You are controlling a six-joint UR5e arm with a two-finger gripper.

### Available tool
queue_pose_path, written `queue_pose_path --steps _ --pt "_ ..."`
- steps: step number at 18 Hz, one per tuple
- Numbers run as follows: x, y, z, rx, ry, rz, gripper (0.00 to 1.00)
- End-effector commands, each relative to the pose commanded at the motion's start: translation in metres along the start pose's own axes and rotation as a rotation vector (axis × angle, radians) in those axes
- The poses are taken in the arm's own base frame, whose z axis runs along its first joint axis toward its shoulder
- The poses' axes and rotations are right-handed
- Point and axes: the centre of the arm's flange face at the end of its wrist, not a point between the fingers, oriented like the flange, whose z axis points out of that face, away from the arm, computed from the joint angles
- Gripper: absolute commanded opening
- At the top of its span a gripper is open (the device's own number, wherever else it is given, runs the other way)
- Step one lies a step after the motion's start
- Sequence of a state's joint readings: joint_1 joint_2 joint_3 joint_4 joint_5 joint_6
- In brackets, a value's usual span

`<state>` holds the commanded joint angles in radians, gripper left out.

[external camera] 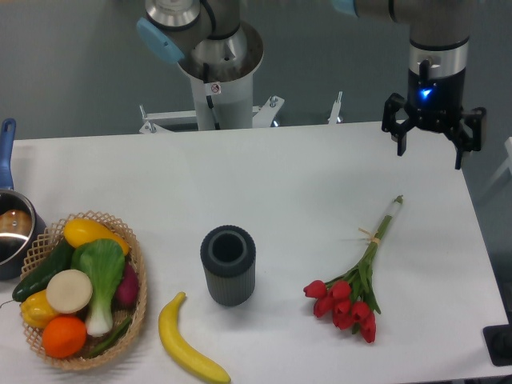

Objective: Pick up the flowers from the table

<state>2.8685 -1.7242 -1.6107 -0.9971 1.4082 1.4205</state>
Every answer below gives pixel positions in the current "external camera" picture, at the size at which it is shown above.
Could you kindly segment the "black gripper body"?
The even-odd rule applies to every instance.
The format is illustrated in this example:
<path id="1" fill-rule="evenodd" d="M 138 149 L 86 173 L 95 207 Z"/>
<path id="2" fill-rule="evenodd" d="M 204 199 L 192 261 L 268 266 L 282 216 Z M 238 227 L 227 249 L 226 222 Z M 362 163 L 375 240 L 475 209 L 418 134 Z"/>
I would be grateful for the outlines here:
<path id="1" fill-rule="evenodd" d="M 408 73 L 407 101 L 404 107 L 409 124 L 420 130 L 446 133 L 461 118 L 466 71 L 421 82 L 418 74 Z"/>

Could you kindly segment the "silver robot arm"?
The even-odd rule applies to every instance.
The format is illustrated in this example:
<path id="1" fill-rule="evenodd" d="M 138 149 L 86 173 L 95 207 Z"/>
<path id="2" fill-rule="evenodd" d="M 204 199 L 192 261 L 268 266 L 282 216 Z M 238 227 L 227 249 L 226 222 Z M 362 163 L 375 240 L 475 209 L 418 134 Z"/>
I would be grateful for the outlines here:
<path id="1" fill-rule="evenodd" d="M 334 8 L 410 28 L 408 91 L 385 101 L 382 130 L 406 151 L 413 128 L 445 135 L 457 159 L 479 151 L 485 140 L 486 110 L 462 105 L 470 40 L 472 1 L 336 1 Z M 161 60 L 178 64 L 200 91 L 198 124 L 220 130 L 250 126 L 251 101 L 229 96 L 232 110 L 220 111 L 223 86 L 250 78 L 262 61 L 258 32 L 241 19 L 237 1 L 148 1 L 137 31 Z"/>

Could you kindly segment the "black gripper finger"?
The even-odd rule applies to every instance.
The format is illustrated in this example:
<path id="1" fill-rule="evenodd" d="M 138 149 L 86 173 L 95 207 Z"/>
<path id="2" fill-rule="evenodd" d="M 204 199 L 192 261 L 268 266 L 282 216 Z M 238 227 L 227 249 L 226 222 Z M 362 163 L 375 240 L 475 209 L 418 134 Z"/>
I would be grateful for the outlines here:
<path id="1" fill-rule="evenodd" d="M 486 140 L 487 110 L 477 107 L 461 110 L 458 124 L 450 131 L 451 141 L 456 149 L 455 169 L 462 168 L 465 153 L 480 151 Z"/>
<path id="2" fill-rule="evenodd" d="M 397 120 L 397 114 L 403 110 L 406 119 L 403 122 Z M 397 144 L 397 156 L 403 156 L 406 152 L 407 133 L 414 128 L 414 121 L 410 120 L 410 108 L 403 96 L 392 93 L 385 101 L 382 116 L 382 131 L 389 133 Z"/>

